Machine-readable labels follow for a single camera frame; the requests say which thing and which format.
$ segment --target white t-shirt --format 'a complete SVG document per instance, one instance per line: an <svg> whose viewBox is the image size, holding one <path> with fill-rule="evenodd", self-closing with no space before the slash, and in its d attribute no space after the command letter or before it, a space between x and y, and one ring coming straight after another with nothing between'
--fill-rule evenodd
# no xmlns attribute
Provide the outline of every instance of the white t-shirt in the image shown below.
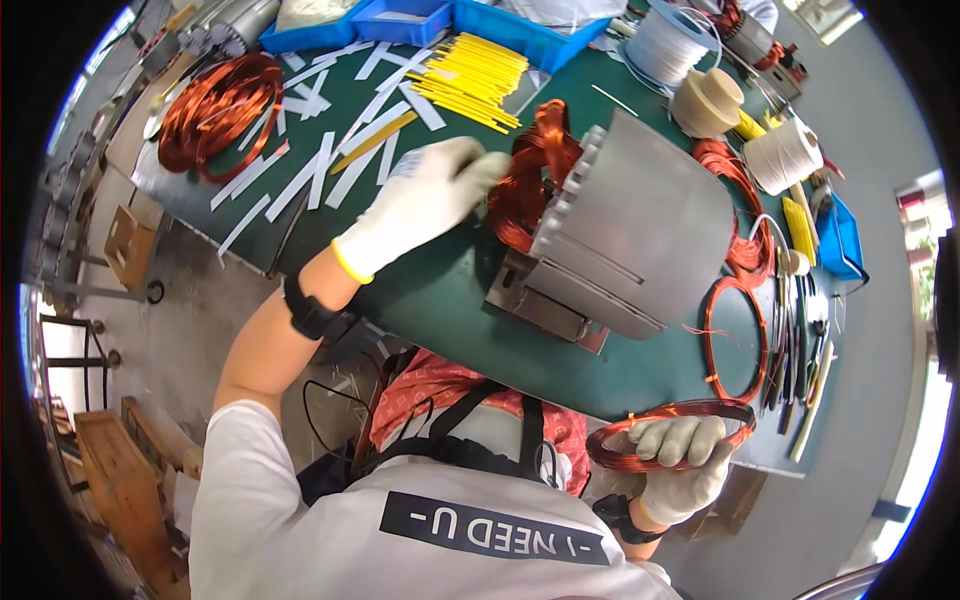
<svg viewBox="0 0 960 600"><path fill-rule="evenodd" d="M679 600L585 503L532 481L387 463L307 508L279 423L249 400L210 420L192 534L201 600Z"/></svg>

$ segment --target copper wire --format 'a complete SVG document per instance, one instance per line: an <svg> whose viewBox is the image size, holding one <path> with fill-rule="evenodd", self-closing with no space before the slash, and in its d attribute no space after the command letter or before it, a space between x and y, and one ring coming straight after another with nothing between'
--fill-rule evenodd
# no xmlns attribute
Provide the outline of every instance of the copper wire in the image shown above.
<svg viewBox="0 0 960 600"><path fill-rule="evenodd" d="M737 0L727 0L724 2L720 14L707 14L707 17L713 21L713 25L717 28L717 33L720 34L720 37L727 38L728 36L732 36L736 33L737 25L740 23L739 3ZM774 41L767 56L755 62L754 68L757 71L766 71L776 66L777 63L780 62L780 59L785 56L786 52L783 50L783 45L778 41Z"/></svg>
<svg viewBox="0 0 960 600"><path fill-rule="evenodd" d="M232 180L260 154L281 110L283 77L276 62L247 54L199 75L174 101L163 118L157 157L168 171L194 167L212 183ZM263 130L244 158L224 173L213 174L206 162L226 150L264 110Z"/></svg>
<svg viewBox="0 0 960 600"><path fill-rule="evenodd" d="M546 207L542 170L548 168L554 188L559 189L570 169L583 152L577 140L570 135L569 114L563 100L551 100L537 107L534 125L521 133L514 141L513 162L507 175L491 191L487 199L491 226L500 240L520 252L530 251L532 232ZM703 140L694 148L694 157L715 175L724 175L743 191L750 211L763 212L760 198L746 172L734 162L737 158L726 145L715 140ZM644 461L635 454L614 452L605 448L603 442L615 433L629 429L639 420L660 420L687 415L729 417L740 419L745 424L727 438L734 447L743 444L756 426L754 411L749 402L766 376L767 338L762 311L753 288L759 286L772 272L773 240L766 224L761 224L757 236L746 240L737 235L738 223L734 215L733 233L727 253L727 264L734 277L723 277L714 283L708 293L704 315L704 355L708 364L708 383L719 399L695 400L667 404L649 411L638 418L631 416L595 431L587 440L590 457L599 465L628 472L645 472L663 468L656 460ZM713 305L720 293L736 287L743 291L751 302L760 323L760 361L756 380L741 396L730 397L720 384L713 365L711 335L720 333L710 328ZM685 468L686 460L674 468Z"/></svg>
<svg viewBox="0 0 960 600"><path fill-rule="evenodd" d="M639 422L646 420L673 419L675 417L707 417L715 415L722 419L736 419L743 424L737 428L726 442L733 445L736 450L750 438L756 429L756 417L754 409L749 404L741 404L734 400L725 399L704 399L690 400L687 402L674 402L664 406L647 411L639 417L630 415L628 419L611 423L606 427L601 427L587 437L587 453L593 461L604 468L624 471L628 473L646 473L652 470L663 468L657 459L643 460L635 453L617 452L607 448L604 442L612 436L628 431ZM674 470L683 470L689 468L686 458L682 459Z"/></svg>
<svg viewBox="0 0 960 600"><path fill-rule="evenodd" d="M570 135L570 117L563 100L537 107L534 124L514 140L513 162L487 198L491 227L504 244L529 252L533 230L546 208L542 170L548 167L560 188L583 150Z"/></svg>

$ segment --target wooden box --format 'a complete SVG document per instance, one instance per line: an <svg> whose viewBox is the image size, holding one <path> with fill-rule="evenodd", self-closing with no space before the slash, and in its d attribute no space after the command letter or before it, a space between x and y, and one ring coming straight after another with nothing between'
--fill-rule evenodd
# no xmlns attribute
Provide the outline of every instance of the wooden box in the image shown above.
<svg viewBox="0 0 960 600"><path fill-rule="evenodd" d="M104 244L104 255L117 279L128 290L140 289L147 274L150 250L155 237L155 229L137 221L133 213L122 204L117 206L107 242Z"/></svg>
<svg viewBox="0 0 960 600"><path fill-rule="evenodd" d="M157 594L186 576L170 549L156 470L110 410L74 416L84 471L101 518Z"/></svg>

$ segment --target metal bracket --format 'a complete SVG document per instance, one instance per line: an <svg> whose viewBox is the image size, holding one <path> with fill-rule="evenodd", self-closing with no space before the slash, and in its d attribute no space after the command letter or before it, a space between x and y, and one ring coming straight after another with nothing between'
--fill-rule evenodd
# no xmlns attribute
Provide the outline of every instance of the metal bracket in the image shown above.
<svg viewBox="0 0 960 600"><path fill-rule="evenodd" d="M537 259L509 250L486 301L581 348L600 354L610 330L524 285Z"/></svg>

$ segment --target beige plastic spool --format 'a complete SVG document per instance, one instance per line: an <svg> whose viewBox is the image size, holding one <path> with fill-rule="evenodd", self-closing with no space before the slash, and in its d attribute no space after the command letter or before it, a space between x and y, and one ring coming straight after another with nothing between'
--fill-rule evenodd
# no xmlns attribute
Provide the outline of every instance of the beige plastic spool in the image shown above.
<svg viewBox="0 0 960 600"><path fill-rule="evenodd" d="M711 138L740 124L743 91L718 68L690 71L670 106L680 129L690 137Z"/></svg>

